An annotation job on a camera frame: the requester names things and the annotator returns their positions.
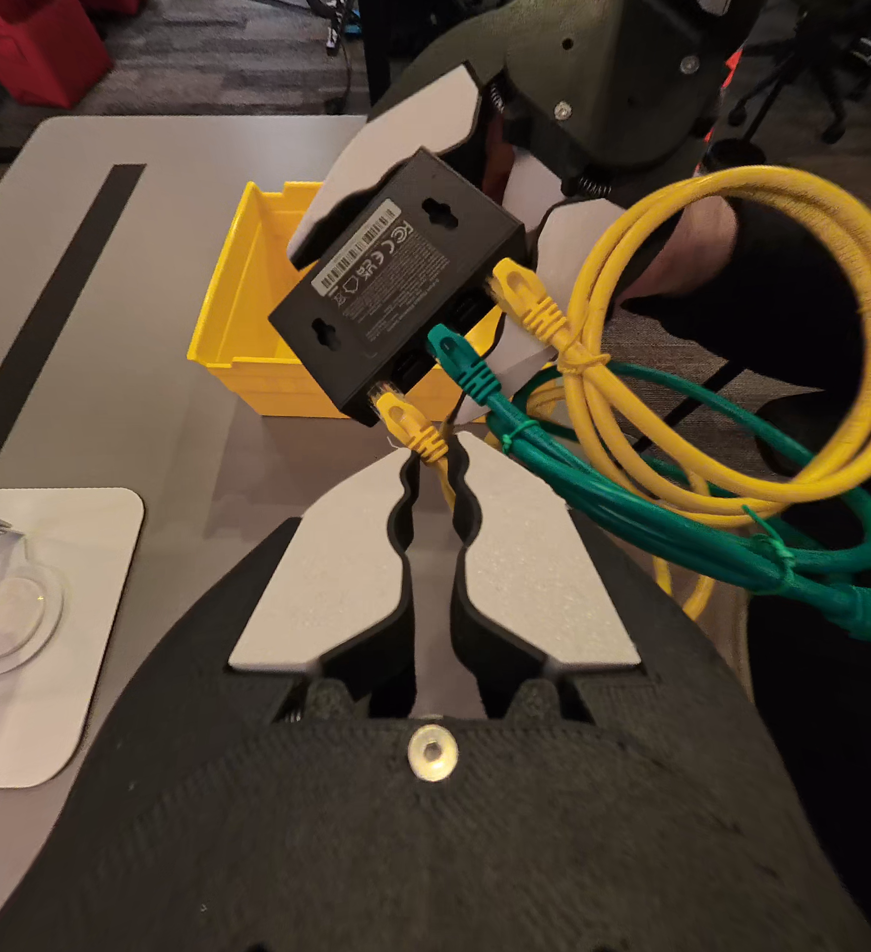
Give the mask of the white flat pad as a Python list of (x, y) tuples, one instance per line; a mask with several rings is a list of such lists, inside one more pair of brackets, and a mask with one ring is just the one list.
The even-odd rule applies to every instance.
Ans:
[(24, 532), (34, 562), (61, 579), (48, 644), (0, 676), (0, 789), (58, 775), (76, 753), (144, 519), (123, 487), (0, 489), (0, 518)]

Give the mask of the yellow plastic bin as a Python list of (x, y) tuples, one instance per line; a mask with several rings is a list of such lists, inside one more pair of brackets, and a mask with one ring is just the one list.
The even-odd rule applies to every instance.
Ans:
[(345, 417), (270, 322), (308, 272), (293, 266), (287, 247), (317, 190), (304, 182), (280, 192), (245, 185), (191, 337), (189, 360), (261, 417)]

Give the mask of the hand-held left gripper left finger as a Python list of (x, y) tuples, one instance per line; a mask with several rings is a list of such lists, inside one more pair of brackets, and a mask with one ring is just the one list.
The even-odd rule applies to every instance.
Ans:
[(229, 657), (237, 671), (326, 677), (366, 696), (415, 673), (418, 458), (394, 449), (303, 514)]

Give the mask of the person's right forearm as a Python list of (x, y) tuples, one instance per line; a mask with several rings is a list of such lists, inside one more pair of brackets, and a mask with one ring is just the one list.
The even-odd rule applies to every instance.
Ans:
[(737, 215), (737, 242), (712, 281), (682, 297), (618, 306), (759, 375), (853, 395), (861, 376), (861, 320), (833, 256), (775, 208), (726, 200)]

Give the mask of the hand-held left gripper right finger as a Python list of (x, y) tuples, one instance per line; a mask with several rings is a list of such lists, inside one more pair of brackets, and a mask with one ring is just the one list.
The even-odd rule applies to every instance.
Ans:
[(641, 658), (569, 507), (469, 432), (451, 440), (453, 651), (487, 704), (522, 684), (629, 672)]

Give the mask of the person's beige pants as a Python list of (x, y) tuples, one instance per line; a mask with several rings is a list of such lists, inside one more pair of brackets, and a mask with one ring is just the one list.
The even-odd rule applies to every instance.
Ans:
[(747, 699), (754, 703), (748, 616), (748, 593), (724, 583), (717, 583), (696, 623), (735, 674)]

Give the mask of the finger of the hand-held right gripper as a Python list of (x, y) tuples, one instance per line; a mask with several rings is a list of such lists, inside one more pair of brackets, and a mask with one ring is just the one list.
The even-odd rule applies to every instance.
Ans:
[[(524, 224), (530, 268), (563, 313), (580, 269), (623, 209), (607, 199), (567, 199), (561, 181), (534, 156), (510, 145), (488, 145), (482, 191)], [(504, 316), (486, 362), (512, 397), (554, 359), (510, 316)]]
[(457, 65), (367, 120), (335, 160), (289, 241), (294, 267), (304, 268), (323, 256), (419, 149), (443, 156), (467, 143), (480, 107), (477, 80), (466, 65)]

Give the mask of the red box on floor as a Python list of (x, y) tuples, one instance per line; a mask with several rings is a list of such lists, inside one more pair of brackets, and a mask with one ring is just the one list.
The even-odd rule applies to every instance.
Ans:
[(23, 105), (69, 110), (113, 66), (94, 14), (133, 17), (141, 1), (0, 1), (0, 84)]

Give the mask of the person's right hand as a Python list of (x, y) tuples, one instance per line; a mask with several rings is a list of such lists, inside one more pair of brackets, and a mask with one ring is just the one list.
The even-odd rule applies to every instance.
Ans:
[(616, 294), (616, 302), (680, 298), (698, 290), (729, 264), (738, 227), (737, 215), (725, 198), (711, 196), (691, 203), (647, 268)]

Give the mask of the black tape strip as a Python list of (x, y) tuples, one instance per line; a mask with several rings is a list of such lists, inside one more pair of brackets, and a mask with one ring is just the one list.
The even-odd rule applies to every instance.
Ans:
[(114, 164), (0, 363), (0, 453), (146, 164)]

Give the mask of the black network switch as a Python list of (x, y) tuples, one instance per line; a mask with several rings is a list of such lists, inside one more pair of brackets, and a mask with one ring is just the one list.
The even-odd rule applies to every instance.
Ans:
[(504, 258), (527, 263), (524, 223), (418, 149), (269, 321), (334, 408), (372, 427), (371, 391), (415, 387), (436, 362), (429, 331), (475, 327), (493, 307), (487, 282)]

